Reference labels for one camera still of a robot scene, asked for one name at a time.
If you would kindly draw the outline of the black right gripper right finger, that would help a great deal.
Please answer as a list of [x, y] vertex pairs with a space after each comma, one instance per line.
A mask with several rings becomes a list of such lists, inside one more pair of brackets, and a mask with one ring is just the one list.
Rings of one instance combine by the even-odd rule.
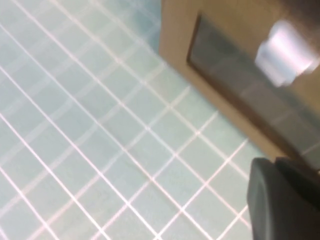
[[305, 200], [320, 199], [320, 176], [315, 170], [287, 157], [277, 157], [274, 165]]

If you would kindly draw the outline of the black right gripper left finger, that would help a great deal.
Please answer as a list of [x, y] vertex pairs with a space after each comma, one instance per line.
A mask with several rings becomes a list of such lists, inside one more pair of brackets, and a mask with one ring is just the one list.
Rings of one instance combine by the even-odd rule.
[[275, 166], [262, 157], [251, 162], [247, 205], [255, 240], [318, 240], [320, 200], [305, 200]]

